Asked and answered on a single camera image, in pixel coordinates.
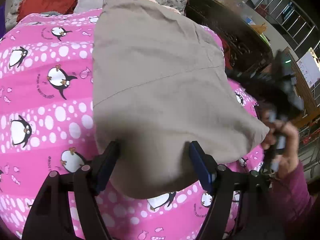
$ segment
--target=metal screw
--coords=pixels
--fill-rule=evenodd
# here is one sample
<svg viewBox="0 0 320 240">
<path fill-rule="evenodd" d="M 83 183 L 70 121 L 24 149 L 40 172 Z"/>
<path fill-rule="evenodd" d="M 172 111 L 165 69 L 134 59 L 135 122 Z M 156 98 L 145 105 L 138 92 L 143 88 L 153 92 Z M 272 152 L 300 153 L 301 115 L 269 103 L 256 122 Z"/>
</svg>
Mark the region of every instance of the metal screw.
<svg viewBox="0 0 320 240">
<path fill-rule="evenodd" d="M 89 165 L 83 165 L 83 166 L 81 167 L 81 170 L 83 170 L 83 171 L 88 171 L 88 170 L 90 170 L 90 166 L 89 166 Z"/>
<path fill-rule="evenodd" d="M 53 177 L 55 177 L 55 176 L 57 176 L 57 172 L 56 171 L 51 171 L 50 173 L 49 173 L 49 176 L 51 177 L 51 178 L 53 178 Z"/>
<path fill-rule="evenodd" d="M 219 171 L 225 171 L 226 169 L 227 169 L 227 167 L 225 165 L 223 165 L 223 164 L 219 164 L 218 165 L 218 170 Z"/>
<path fill-rule="evenodd" d="M 258 177 L 259 172 L 253 170 L 253 171 L 250 171 L 250 174 L 251 174 L 252 176 L 254 176 L 254 177 Z"/>
</svg>

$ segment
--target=person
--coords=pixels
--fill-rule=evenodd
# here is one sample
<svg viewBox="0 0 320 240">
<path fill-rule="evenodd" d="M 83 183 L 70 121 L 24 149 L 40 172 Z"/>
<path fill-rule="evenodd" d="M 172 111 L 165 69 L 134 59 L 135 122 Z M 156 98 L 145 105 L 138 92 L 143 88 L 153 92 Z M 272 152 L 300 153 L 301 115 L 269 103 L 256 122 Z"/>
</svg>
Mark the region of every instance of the person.
<svg viewBox="0 0 320 240">
<path fill-rule="evenodd" d="M 274 215 L 282 223 L 287 239 L 312 237 L 320 221 L 320 201 L 308 192 L 303 165 L 298 158 L 298 129 L 290 122 L 276 120 L 270 123 L 268 111 L 263 113 L 261 121 L 270 128 L 261 143 L 264 150 L 276 143 L 275 131 L 286 136 L 284 152 L 277 156 L 279 168 L 276 179 L 269 191 L 271 204 L 277 211 Z"/>
</svg>

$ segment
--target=pink fish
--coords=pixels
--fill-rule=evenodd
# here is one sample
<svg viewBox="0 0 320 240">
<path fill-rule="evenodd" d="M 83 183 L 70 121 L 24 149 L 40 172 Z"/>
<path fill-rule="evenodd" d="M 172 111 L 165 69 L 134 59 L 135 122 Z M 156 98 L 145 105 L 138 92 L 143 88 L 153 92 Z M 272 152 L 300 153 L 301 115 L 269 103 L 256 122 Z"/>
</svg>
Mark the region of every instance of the pink fish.
<svg viewBox="0 0 320 240">
<path fill-rule="evenodd" d="M 86 78 L 88 76 L 89 72 L 91 72 L 91 70 L 88 67 L 86 67 L 85 70 L 80 72 L 80 77 L 83 79 Z"/>
<path fill-rule="evenodd" d="M 11 179 L 13 180 L 14 183 L 17 183 L 18 185 L 20 185 L 20 182 L 16 179 L 15 176 L 11 175 Z"/>
<path fill-rule="evenodd" d="M 10 102 L 11 102 L 11 100 L 9 100 L 9 98 L 7 98 L 6 96 L 4 96 L 3 99 L 4 99 L 4 101 L 7 102 L 7 103 L 10 103 Z"/>
<path fill-rule="evenodd" d="M 140 235 L 138 235 L 138 239 L 139 240 L 144 240 L 147 237 L 147 233 L 146 231 L 143 231 Z"/>
<path fill-rule="evenodd" d="M 9 165 L 7 164 L 6 166 L 4 166 L 4 173 L 8 174 L 9 173 Z"/>
</svg>

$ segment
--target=penguin print bedsheet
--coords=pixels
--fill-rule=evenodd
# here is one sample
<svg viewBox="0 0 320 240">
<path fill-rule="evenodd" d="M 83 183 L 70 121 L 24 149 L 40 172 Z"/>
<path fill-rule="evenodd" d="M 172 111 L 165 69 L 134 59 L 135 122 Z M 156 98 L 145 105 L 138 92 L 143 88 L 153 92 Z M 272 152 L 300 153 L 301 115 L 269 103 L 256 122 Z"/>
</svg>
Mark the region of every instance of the penguin print bedsheet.
<svg viewBox="0 0 320 240">
<path fill-rule="evenodd" d="M 0 217 L 19 238 L 48 173 L 74 172 L 98 154 L 92 50 L 100 13 L 30 14 L 0 40 Z M 204 30 L 222 48 L 218 36 Z M 255 115 L 254 99 L 229 83 L 239 103 Z M 258 170 L 261 160 L 256 147 L 228 167 Z M 199 182 L 145 200 L 121 195 L 109 183 L 96 197 L 110 234 L 120 240 L 195 239 L 213 199 Z M 235 192 L 225 236 L 234 226 L 238 201 Z M 69 202 L 75 233 L 84 238 L 71 193 Z"/>
</svg>

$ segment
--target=penguin foot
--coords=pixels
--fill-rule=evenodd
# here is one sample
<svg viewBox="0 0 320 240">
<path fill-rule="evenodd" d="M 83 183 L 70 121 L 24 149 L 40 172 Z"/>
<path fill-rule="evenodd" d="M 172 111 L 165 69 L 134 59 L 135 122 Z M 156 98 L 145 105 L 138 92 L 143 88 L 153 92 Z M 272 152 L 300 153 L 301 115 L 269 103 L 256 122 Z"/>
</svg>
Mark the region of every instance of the penguin foot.
<svg viewBox="0 0 320 240">
<path fill-rule="evenodd" d="M 76 152 L 76 148 L 75 147 L 70 147 L 69 151 L 70 151 L 71 155 L 73 155 Z"/>
</svg>

